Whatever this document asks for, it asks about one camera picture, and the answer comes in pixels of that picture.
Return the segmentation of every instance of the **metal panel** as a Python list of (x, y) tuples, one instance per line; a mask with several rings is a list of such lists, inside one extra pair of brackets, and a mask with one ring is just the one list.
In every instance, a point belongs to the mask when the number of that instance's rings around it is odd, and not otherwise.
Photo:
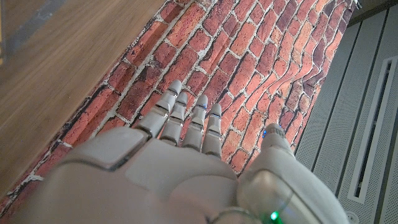
[[(387, 18), (386, 27), (384, 29), (382, 42), (380, 44), (380, 51), (378, 57), (387, 58), (398, 54), (398, 6), (391, 7), (389, 16)], [(396, 71), (395, 78), (398, 79), (398, 72)], [(398, 83), (393, 84), (395, 89), (398, 89)], [(394, 153), (392, 156), (391, 168), (386, 184), (386, 192), (381, 210), (380, 223), (395, 223), (398, 220), (398, 141), (396, 141)], [(381, 157), (380, 174), (385, 174), (384, 165), (387, 158), (385, 155)]]
[(385, 16), (384, 11), (362, 23), (315, 163), (314, 174), (332, 192), (337, 191), (340, 182)]
[(296, 150), (297, 160), (310, 170), (315, 164), (322, 136), (326, 130), (334, 100), (340, 89), (341, 79), (345, 74), (345, 65), (348, 63), (351, 55), (359, 27), (359, 24), (355, 24), (347, 28), (344, 33), (331, 63), (325, 83), (322, 86), (322, 91), (315, 102), (302, 139)]
[(385, 165), (387, 161), (388, 150), (391, 141), (392, 130), (394, 127), (394, 120), (397, 111), (397, 98), (398, 98), (398, 77), (395, 76), (392, 82), (392, 89), (390, 90), (388, 101), (386, 103), (386, 110), (382, 120), (377, 120), (381, 123), (381, 131), (377, 141), (372, 142), (376, 144), (377, 148), (374, 151), (373, 163), (368, 161), (367, 166), (371, 166), (371, 173), (368, 181), (368, 189), (364, 200), (352, 200), (349, 192), (350, 184), (352, 179), (356, 178), (353, 175), (356, 161), (358, 160), (359, 151), (361, 149), (361, 142), (366, 132), (366, 121), (369, 116), (369, 112), (372, 111), (371, 104), (375, 94), (377, 80), (379, 79), (380, 72), (383, 71), (382, 63), (385, 59), (393, 57), (398, 54), (398, 48), (395, 46), (397, 43), (398, 30), (396, 30), (396, 23), (394, 24), (391, 20), (396, 20), (398, 15), (398, 8), (393, 7), (389, 10), (386, 26), (382, 34), (382, 39), (379, 46), (379, 51), (374, 63), (373, 72), (369, 81), (368, 90), (364, 99), (361, 115), (359, 116), (358, 126), (351, 146), (350, 155), (347, 160), (345, 174), (341, 183), (340, 192), (338, 199), (344, 209), (351, 211), (359, 217), (360, 223), (377, 223), (376, 215), (378, 215), (378, 203), (379, 198), (382, 198), (380, 194), (382, 187), (382, 179), (384, 175)]

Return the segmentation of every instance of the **red brick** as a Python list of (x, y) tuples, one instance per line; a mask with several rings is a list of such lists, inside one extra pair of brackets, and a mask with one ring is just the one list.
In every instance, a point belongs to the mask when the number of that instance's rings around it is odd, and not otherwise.
[(213, 45), (210, 47), (203, 60), (200, 62), (200, 66), (205, 69), (207, 73), (211, 73), (214, 70), (220, 61), (221, 56), (223, 56), (226, 48), (228, 47), (229, 42), (230, 40), (225, 32), (221, 32), (213, 42)]
[(254, 0), (240, 0), (238, 5), (235, 7), (235, 14), (239, 21), (243, 21), (248, 13), (249, 9), (253, 5)]
[(253, 150), (253, 154), (252, 154), (252, 156), (250, 157), (250, 160), (249, 160), (248, 164), (246, 165), (246, 169), (249, 168), (249, 167), (251, 166), (251, 164), (252, 164), (253, 161), (257, 158), (257, 156), (258, 156), (259, 154), (260, 154), (259, 151)]
[(301, 94), (303, 93), (303, 86), (300, 80), (293, 82), (293, 88), (290, 92), (289, 99), (286, 102), (286, 106), (294, 111), (296, 109), (297, 104), (299, 103), (299, 99)]
[(246, 87), (246, 93), (250, 96), (254, 90), (260, 85), (261, 76), (257, 72), (254, 73), (253, 77), (251, 78), (249, 84)]
[(257, 103), (257, 109), (260, 112), (266, 113), (268, 112), (268, 105), (269, 105), (270, 98), (267, 93), (264, 93), (261, 99)]
[(244, 100), (245, 100), (244, 95), (239, 95), (238, 97), (236, 97), (235, 100), (232, 102), (232, 105), (221, 116), (222, 134), (224, 134), (228, 130), (229, 125), (231, 124), (233, 118), (240, 109)]
[(216, 33), (217, 29), (220, 27), (225, 17), (231, 11), (233, 4), (233, 0), (223, 0), (218, 1), (214, 5), (210, 15), (203, 22), (203, 27), (207, 30), (207, 32), (209, 32), (211, 35), (214, 35)]
[(280, 15), (280, 13), (284, 9), (285, 5), (286, 5), (285, 0), (274, 0), (274, 11), (275, 11), (275, 13)]
[(274, 28), (275, 21), (276, 15), (274, 11), (268, 11), (257, 31), (257, 36), (260, 38), (260, 40), (262, 40), (263, 42), (266, 41), (266, 39), (269, 37), (269, 34)]
[(227, 162), (229, 157), (234, 154), (238, 144), (241, 140), (241, 136), (234, 132), (229, 131), (228, 136), (224, 142), (223, 149), (221, 150), (221, 160)]
[(122, 100), (117, 112), (126, 119), (131, 119), (142, 101), (152, 90), (159, 75), (160, 70), (156, 68), (146, 67), (143, 69)]
[(293, 48), (292, 59), (297, 65), (301, 65), (302, 53)]
[(294, 114), (291, 111), (284, 111), (282, 116), (280, 117), (280, 126), (285, 130), (287, 126), (290, 124)]
[(328, 73), (329, 66), (330, 66), (330, 61), (327, 58), (325, 58), (325, 61), (323, 61), (323, 65), (322, 65), (323, 73), (325, 73), (325, 74)]
[(204, 50), (209, 44), (210, 37), (205, 34), (203, 29), (198, 29), (192, 39), (189, 40), (189, 45), (197, 52)]
[(305, 22), (303, 28), (300, 31), (300, 34), (297, 37), (296, 42), (294, 43), (294, 48), (301, 52), (304, 48), (304, 45), (307, 43), (310, 38), (310, 33), (312, 30), (312, 25), (309, 22)]
[(264, 12), (262, 11), (260, 4), (256, 4), (253, 11), (250, 13), (250, 18), (255, 24), (258, 24), (263, 15)]
[(289, 126), (288, 130), (286, 131), (286, 139), (289, 143), (292, 143), (297, 131), (301, 126), (303, 121), (303, 115), (300, 112), (297, 112), (296, 117), (293, 119), (292, 124)]
[(204, 10), (198, 4), (193, 3), (168, 34), (167, 38), (170, 43), (180, 48), (204, 14)]
[(187, 96), (188, 96), (188, 100), (187, 100), (187, 109), (191, 108), (193, 106), (193, 103), (195, 102), (195, 96), (192, 95), (191, 93), (184, 91)]
[(278, 123), (279, 116), (284, 107), (284, 99), (275, 95), (274, 99), (271, 101), (268, 109), (268, 119), (266, 120), (266, 125), (271, 123)]
[(256, 67), (256, 69), (261, 72), (264, 76), (268, 76), (273, 64), (274, 58), (276, 54), (276, 46), (274, 44), (267, 44), (264, 48), (264, 51), (261, 55), (260, 61)]
[(328, 17), (325, 15), (325, 13), (321, 13), (319, 17), (319, 23), (315, 26), (315, 29), (312, 32), (312, 38), (315, 41), (319, 41), (323, 37), (323, 33), (325, 32), (327, 24)]
[(199, 2), (205, 8), (209, 8), (213, 0), (196, 0), (196, 2)]
[(267, 88), (276, 81), (276, 75), (272, 73), (267, 80), (250, 96), (248, 101), (246, 102), (246, 108), (251, 111), (256, 105), (257, 101), (259, 101), (260, 97), (264, 94)]
[(254, 71), (256, 59), (251, 54), (246, 54), (229, 86), (229, 91), (236, 96), (248, 83)]
[(313, 88), (314, 86), (311, 86), (311, 84), (309, 84), (310, 81), (304, 82), (303, 83), (303, 88), (304, 88), (304, 92), (308, 95), (308, 96), (312, 96), (313, 95)]
[(188, 4), (191, 0), (174, 0), (177, 3)]
[(297, 145), (299, 143), (302, 134), (303, 134), (303, 128), (299, 127), (296, 138), (294, 139), (294, 144)]
[(259, 0), (259, 3), (262, 5), (263, 9), (267, 9), (271, 2), (272, 0)]
[(283, 84), (281, 84), (278, 91), (284, 98), (286, 98), (287, 95), (289, 95), (289, 89), (290, 89), (290, 82), (284, 82)]
[(327, 3), (325, 5), (325, 7), (323, 7), (323, 12), (329, 17), (333, 8), (335, 7), (335, 0), (330, 1), (329, 3)]
[(282, 40), (282, 45), (279, 50), (279, 56), (286, 61), (290, 60), (290, 52), (292, 51), (294, 38), (288, 32), (285, 33), (285, 37)]
[(306, 82), (311, 86), (315, 86), (318, 83), (318, 81), (321, 80), (323, 77), (325, 77), (325, 73), (321, 70), (321, 72), (318, 75), (315, 75)]
[(300, 102), (298, 103), (300, 111), (306, 113), (308, 111), (308, 108), (310, 107), (310, 103), (311, 99), (303, 94), (300, 98)]
[(160, 12), (160, 16), (165, 22), (171, 22), (178, 16), (183, 7), (175, 4), (174, 2), (168, 2), (167, 5)]
[(303, 66), (301, 67), (300, 72), (295, 77), (296, 80), (304, 77), (308, 72), (312, 69), (312, 58), (308, 54), (304, 53), (303, 55)]
[(335, 39), (333, 42), (327, 47), (325, 55), (326, 57), (331, 60), (333, 59), (333, 56), (335, 55), (335, 50), (337, 49), (340, 41), (341, 41), (342, 34), (340, 32), (337, 32)]
[(41, 181), (31, 180), (28, 182), (21, 193), (16, 197), (15, 201), (7, 209), (7, 212), (0, 218), (0, 223), (11, 223), (12, 218), (25, 204), (26, 200), (33, 194)]
[(238, 150), (232, 157), (231, 168), (235, 170), (235, 172), (241, 172), (247, 159), (249, 159), (249, 155), (242, 150)]
[(136, 69), (134, 67), (122, 61), (109, 77), (108, 83), (113, 86), (116, 91), (121, 93), (132, 79), (135, 71)]
[(295, 36), (299, 31), (301, 23), (295, 19), (292, 20), (292, 23), (289, 25), (289, 32)]
[(341, 20), (340, 23), (338, 24), (338, 30), (344, 34), (345, 30), (347, 28), (347, 23), (344, 20)]
[(258, 135), (263, 127), (264, 119), (265, 116), (263, 114), (257, 111), (253, 112), (242, 141), (242, 147), (248, 152), (251, 152), (253, 147), (257, 144)]
[(304, 51), (306, 51), (307, 54), (312, 55), (313, 50), (317, 46), (317, 42), (315, 42), (312, 38), (308, 41), (307, 45), (305, 46)]
[(297, 11), (297, 18), (300, 21), (304, 21), (314, 2), (315, 0), (304, 0), (301, 4), (300, 9)]
[(160, 68), (165, 68), (173, 59), (175, 48), (163, 42), (154, 52), (154, 58)]
[(185, 47), (173, 62), (168, 72), (164, 75), (158, 89), (160, 91), (165, 91), (174, 80), (180, 80), (182, 82), (188, 75), (197, 58), (198, 55), (194, 50), (190, 47)]
[(150, 109), (160, 100), (160, 97), (160, 94), (153, 92), (139, 113), (143, 116), (147, 115)]
[(63, 144), (59, 144), (53, 152), (49, 155), (47, 160), (40, 165), (40, 167), (36, 171), (36, 175), (45, 177), (47, 173), (55, 167), (66, 155), (69, 151), (71, 151), (72, 148), (64, 146)]
[(220, 63), (220, 69), (222, 69), (228, 75), (232, 75), (236, 66), (238, 65), (239, 59), (237, 59), (231, 53), (227, 53), (224, 59)]
[(283, 77), (287, 69), (286, 62), (278, 58), (274, 65), (274, 70), (279, 77)]
[(155, 21), (145, 34), (138, 40), (137, 44), (126, 54), (126, 58), (135, 66), (139, 66), (151, 52), (156, 42), (160, 39), (167, 25)]
[(272, 31), (271, 40), (276, 44), (276, 46), (279, 46), (280, 41), (282, 40), (282, 32), (278, 27), (275, 27)]
[(99, 131), (98, 134), (104, 133), (110, 129), (113, 128), (117, 128), (117, 127), (121, 127), (124, 126), (125, 122), (122, 121), (120, 118), (118, 118), (117, 116), (114, 116), (110, 119), (107, 120), (107, 122), (105, 123), (104, 127)]
[(198, 95), (199, 92), (201, 92), (201, 89), (206, 85), (208, 80), (209, 78), (205, 74), (203, 74), (203, 72), (197, 71), (192, 73), (187, 83), (187, 86), (190, 87), (191, 91), (194, 94)]
[(250, 43), (250, 39), (253, 36), (256, 27), (251, 23), (245, 23), (242, 29), (238, 32), (238, 36), (234, 40), (231, 50), (237, 55), (241, 56)]
[(282, 15), (280, 15), (277, 25), (280, 30), (285, 30), (287, 25), (291, 22), (294, 12), (296, 11), (297, 4), (295, 0), (290, 0), (287, 5), (285, 10), (283, 11)]
[(325, 7), (328, 1), (329, 0), (318, 0), (317, 5), (315, 6), (315, 10), (317, 10), (317, 12), (320, 12), (323, 7)]
[(230, 36), (234, 36), (237, 29), (239, 28), (238, 20), (236, 20), (234, 15), (230, 15), (229, 18), (224, 23), (224, 30)]
[(228, 80), (229, 75), (223, 73), (220, 69), (218, 69), (213, 75), (209, 84), (206, 87), (205, 92), (203, 93), (208, 97), (208, 109), (210, 109), (211, 106), (213, 106), (213, 104), (220, 97), (221, 92), (228, 84)]
[(303, 81), (307, 81), (318, 74), (319, 74), (319, 69), (316, 66), (313, 66), (311, 72), (304, 76)]
[(76, 146), (90, 138), (94, 130), (100, 125), (106, 113), (119, 99), (119, 95), (109, 88), (101, 90), (98, 95), (73, 124), (63, 141)]
[(261, 43), (260, 39), (258, 37), (255, 37), (253, 41), (250, 44), (250, 51), (253, 52), (253, 54), (257, 57), (260, 57), (261, 51), (264, 48), (264, 44)]
[(228, 94), (224, 94), (222, 99), (220, 99), (220, 102), (218, 102), (221, 105), (221, 110), (224, 113), (224, 111), (226, 111), (229, 106), (231, 106), (232, 104), (232, 98), (228, 95)]
[(325, 32), (325, 38), (326, 38), (327, 44), (329, 44), (330, 41), (333, 40), (334, 34), (335, 34), (335, 31), (330, 26), (327, 26), (326, 32)]
[(238, 115), (236, 115), (236, 118), (233, 121), (233, 126), (240, 130), (240, 131), (244, 131), (245, 127), (246, 127), (246, 123), (249, 120), (250, 115), (248, 112), (246, 112), (246, 110), (244, 108), (241, 108), (239, 110)]
[(315, 47), (315, 50), (313, 51), (312, 54), (312, 60), (314, 64), (318, 66), (318, 68), (321, 67), (323, 58), (325, 57), (325, 54), (323, 53), (325, 51), (325, 45), (326, 45), (325, 41), (321, 39), (321, 41), (319, 41), (318, 46)]
[(274, 94), (275, 91), (279, 89), (281, 84), (283, 84), (288, 80), (291, 80), (297, 74), (298, 71), (299, 67), (294, 63), (290, 63), (289, 69), (287, 70), (286, 74), (269, 87), (269, 93)]
[(351, 18), (351, 15), (353, 14), (353, 12), (349, 9), (346, 9), (343, 13), (343, 19), (346, 23), (349, 22), (349, 19)]
[(335, 7), (335, 10), (333, 11), (333, 14), (330, 17), (329, 20), (329, 25), (331, 26), (331, 28), (336, 29), (341, 16), (343, 15), (343, 10), (346, 8), (346, 4), (339, 4), (337, 7)]
[(311, 24), (314, 26), (315, 23), (317, 23), (318, 19), (318, 14), (315, 12), (314, 9), (311, 9), (311, 11), (308, 13), (308, 20), (311, 22)]

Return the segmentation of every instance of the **wooden surface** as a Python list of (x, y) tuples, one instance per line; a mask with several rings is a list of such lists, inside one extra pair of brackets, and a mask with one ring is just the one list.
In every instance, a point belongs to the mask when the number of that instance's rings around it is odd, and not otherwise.
[(0, 197), (163, 0), (68, 0), (0, 68)]
[(5, 0), (4, 33), (9, 39), (45, 3), (45, 0)]

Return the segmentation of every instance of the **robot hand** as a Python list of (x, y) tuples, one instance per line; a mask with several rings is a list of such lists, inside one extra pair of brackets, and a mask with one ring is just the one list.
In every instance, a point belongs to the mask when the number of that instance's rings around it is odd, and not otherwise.
[(187, 104), (181, 87), (174, 81), (134, 129), (112, 129), (69, 153), (14, 221), (347, 223), (336, 197), (295, 160), (276, 124), (266, 128), (262, 152), (239, 180), (220, 159), (219, 104), (202, 143), (205, 95), (178, 147)]

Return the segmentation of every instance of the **green led light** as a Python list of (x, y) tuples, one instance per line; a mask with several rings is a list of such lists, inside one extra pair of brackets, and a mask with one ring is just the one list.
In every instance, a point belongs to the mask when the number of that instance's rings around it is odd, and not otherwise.
[(272, 220), (276, 220), (276, 219), (278, 218), (278, 216), (279, 216), (278, 212), (277, 212), (277, 211), (274, 211), (274, 212), (272, 212), (272, 214), (271, 214), (271, 219), (272, 219)]

